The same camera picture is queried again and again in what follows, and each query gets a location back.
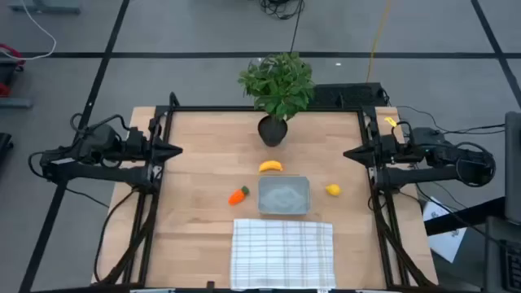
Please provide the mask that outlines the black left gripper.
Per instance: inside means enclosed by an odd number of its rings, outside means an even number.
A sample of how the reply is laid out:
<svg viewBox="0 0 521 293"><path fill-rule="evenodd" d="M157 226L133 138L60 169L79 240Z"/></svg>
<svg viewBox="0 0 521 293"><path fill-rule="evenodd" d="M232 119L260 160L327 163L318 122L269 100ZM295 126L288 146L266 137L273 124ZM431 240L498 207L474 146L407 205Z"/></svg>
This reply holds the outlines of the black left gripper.
<svg viewBox="0 0 521 293"><path fill-rule="evenodd" d="M163 164L165 161L180 155L183 149L164 142L159 138L157 131L147 138L143 131L131 127L126 140L122 143L123 161L149 161L154 164Z"/></svg>

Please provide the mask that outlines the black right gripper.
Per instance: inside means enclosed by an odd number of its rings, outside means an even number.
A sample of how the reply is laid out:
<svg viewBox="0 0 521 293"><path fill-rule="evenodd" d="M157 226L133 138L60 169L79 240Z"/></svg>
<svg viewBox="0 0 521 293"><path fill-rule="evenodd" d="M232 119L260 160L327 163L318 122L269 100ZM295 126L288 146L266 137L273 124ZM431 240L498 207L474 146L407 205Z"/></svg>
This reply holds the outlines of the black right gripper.
<svg viewBox="0 0 521 293"><path fill-rule="evenodd" d="M400 143L394 134L379 135L371 144L363 144L343 153L366 168L381 164L405 164L412 162L412 153L407 143Z"/></svg>

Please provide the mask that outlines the orange toy carrot green top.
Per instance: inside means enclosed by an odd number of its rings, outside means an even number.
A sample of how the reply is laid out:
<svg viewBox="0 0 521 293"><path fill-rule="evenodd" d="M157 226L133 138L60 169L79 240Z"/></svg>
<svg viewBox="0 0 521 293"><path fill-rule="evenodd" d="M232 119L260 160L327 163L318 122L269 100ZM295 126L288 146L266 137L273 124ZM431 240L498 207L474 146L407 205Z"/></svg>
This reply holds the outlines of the orange toy carrot green top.
<svg viewBox="0 0 521 293"><path fill-rule="evenodd" d="M237 189L228 199L228 204L234 206L243 202L249 196L250 190L246 186Z"/></svg>

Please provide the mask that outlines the yellow toy banana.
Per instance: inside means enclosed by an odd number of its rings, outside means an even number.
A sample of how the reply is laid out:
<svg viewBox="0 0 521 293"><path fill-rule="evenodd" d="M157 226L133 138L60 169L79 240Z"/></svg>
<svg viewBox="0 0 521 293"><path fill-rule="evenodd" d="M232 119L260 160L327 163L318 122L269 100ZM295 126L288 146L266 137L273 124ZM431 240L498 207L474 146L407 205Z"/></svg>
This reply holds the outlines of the yellow toy banana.
<svg viewBox="0 0 521 293"><path fill-rule="evenodd" d="M260 164L259 166L259 172L266 172L266 171L282 171L283 166L282 164L277 160L267 160Z"/></svg>

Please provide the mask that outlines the grey plastic tupperware container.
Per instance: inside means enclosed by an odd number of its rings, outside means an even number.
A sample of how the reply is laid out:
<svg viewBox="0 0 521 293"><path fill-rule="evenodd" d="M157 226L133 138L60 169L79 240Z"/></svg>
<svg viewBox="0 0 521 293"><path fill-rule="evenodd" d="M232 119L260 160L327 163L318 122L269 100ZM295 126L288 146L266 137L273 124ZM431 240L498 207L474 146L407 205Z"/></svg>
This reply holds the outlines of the grey plastic tupperware container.
<svg viewBox="0 0 521 293"><path fill-rule="evenodd" d="M307 177L260 177L257 208L261 214L303 216L308 213L310 207L310 184Z"/></svg>

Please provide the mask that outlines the black perforated box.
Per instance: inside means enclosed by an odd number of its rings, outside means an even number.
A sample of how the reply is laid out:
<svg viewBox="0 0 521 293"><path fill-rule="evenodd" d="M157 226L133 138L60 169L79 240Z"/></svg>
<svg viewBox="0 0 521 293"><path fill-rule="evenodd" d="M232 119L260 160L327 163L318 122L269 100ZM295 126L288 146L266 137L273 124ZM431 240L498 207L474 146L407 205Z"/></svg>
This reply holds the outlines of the black perforated box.
<svg viewBox="0 0 521 293"><path fill-rule="evenodd" d="M386 107L389 96L380 83L321 84L314 87L310 107Z"/></svg>

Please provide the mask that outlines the green potted plant black pot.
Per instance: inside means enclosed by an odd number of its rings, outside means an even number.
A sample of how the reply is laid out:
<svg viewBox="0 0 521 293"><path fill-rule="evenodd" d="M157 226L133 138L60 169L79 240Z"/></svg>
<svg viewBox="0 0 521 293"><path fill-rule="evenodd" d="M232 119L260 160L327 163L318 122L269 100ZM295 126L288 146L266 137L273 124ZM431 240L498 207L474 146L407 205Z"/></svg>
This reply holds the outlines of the green potted plant black pot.
<svg viewBox="0 0 521 293"><path fill-rule="evenodd" d="M308 109L315 98L311 66L296 52L268 55L258 63L250 62L239 73L243 94L265 116L257 131L268 147L278 146L288 132L287 122Z"/></svg>

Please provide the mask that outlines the white paper sheet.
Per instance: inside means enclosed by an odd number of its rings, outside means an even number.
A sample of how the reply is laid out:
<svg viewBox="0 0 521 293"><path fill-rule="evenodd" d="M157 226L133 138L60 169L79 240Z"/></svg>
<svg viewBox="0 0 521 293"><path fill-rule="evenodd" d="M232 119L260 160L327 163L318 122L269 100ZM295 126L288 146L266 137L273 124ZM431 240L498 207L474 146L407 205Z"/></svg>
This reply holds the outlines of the white paper sheet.
<svg viewBox="0 0 521 293"><path fill-rule="evenodd" d="M428 201L422 212L423 220L425 222L448 214L449 208L444 206L437 199ZM453 263L458 253L458 249L461 246L465 232L466 228L460 228L442 234L429 236L429 247L443 259L447 260L449 263Z"/></svg>

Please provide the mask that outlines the black beam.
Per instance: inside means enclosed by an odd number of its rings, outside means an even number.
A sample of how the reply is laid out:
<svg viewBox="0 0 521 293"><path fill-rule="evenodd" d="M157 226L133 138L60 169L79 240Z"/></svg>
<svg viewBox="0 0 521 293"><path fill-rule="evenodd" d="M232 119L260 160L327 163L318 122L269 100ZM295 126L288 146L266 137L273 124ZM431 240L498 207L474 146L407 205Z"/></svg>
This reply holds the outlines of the black beam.
<svg viewBox="0 0 521 293"><path fill-rule="evenodd" d="M505 198L489 200L424 222L428 236L483 224L490 216L505 219Z"/></svg>

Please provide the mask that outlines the white checked dish towel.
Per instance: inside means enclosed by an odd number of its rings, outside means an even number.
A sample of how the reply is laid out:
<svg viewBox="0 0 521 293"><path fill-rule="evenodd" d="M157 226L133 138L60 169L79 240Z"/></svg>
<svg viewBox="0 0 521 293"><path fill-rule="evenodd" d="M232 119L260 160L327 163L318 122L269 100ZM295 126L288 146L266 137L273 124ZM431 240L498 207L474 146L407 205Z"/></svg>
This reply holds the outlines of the white checked dish towel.
<svg viewBox="0 0 521 293"><path fill-rule="evenodd" d="M335 288L331 223L234 220L230 289Z"/></svg>

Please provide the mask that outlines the grey cabinet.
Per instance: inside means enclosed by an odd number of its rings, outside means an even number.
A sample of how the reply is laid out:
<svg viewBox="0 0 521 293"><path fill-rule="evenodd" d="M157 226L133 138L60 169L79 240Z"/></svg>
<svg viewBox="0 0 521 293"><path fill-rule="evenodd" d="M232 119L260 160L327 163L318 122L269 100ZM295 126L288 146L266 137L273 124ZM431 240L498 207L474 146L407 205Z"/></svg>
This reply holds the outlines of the grey cabinet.
<svg viewBox="0 0 521 293"><path fill-rule="evenodd" d="M506 217L521 224L521 113L506 113Z"/></svg>

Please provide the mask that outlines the grey floor bar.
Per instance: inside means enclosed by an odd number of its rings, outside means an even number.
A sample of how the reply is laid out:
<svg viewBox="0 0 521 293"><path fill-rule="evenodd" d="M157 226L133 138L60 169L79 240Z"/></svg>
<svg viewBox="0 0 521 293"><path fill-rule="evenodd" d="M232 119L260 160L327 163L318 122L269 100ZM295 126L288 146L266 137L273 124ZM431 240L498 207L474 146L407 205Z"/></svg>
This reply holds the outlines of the grey floor bar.
<svg viewBox="0 0 521 293"><path fill-rule="evenodd" d="M0 108L24 108L29 109L33 102L26 98L0 98Z"/></svg>

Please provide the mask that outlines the dark desk with keyboard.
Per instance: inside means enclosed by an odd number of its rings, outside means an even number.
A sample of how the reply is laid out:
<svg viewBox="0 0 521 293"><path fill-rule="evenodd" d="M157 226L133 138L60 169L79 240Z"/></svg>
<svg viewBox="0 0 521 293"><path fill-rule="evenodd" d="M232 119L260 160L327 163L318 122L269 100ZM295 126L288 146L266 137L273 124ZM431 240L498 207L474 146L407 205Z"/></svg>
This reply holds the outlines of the dark desk with keyboard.
<svg viewBox="0 0 521 293"><path fill-rule="evenodd" d="M486 293L521 293L521 220L488 217L485 225Z"/></svg>

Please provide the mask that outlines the grey furniture base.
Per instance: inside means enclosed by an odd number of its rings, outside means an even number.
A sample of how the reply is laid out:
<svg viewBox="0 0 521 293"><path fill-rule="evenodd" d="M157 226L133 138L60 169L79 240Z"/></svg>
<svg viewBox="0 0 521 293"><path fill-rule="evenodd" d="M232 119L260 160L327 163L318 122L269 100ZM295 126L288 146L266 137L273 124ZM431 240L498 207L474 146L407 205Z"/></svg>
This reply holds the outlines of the grey furniture base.
<svg viewBox="0 0 521 293"><path fill-rule="evenodd" d="M76 15L81 13L80 0L8 0L7 6L12 11Z"/></svg>

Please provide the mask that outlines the black metal table frame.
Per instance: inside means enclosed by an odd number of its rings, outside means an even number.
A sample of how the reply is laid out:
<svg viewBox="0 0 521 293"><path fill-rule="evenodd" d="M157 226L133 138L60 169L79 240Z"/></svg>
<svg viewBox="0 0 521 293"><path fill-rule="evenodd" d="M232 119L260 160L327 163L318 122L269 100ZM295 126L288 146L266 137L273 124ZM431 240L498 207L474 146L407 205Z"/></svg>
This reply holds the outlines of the black metal table frame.
<svg viewBox="0 0 521 293"><path fill-rule="evenodd" d="M286 176L309 179L309 221L333 225L336 284L340 289L384 289L414 279L377 230L376 201L366 169L343 153L389 133L393 108L318 109L289 123L282 144L267 147L257 133L261 112L251 107L181 106L168 124L169 141L183 152L168 161L155 197L155 224L122 274L124 282L149 287L230 286L234 220L257 218L259 164L282 163ZM342 192L329 195L326 186ZM249 196L234 206L242 186Z"/></svg>

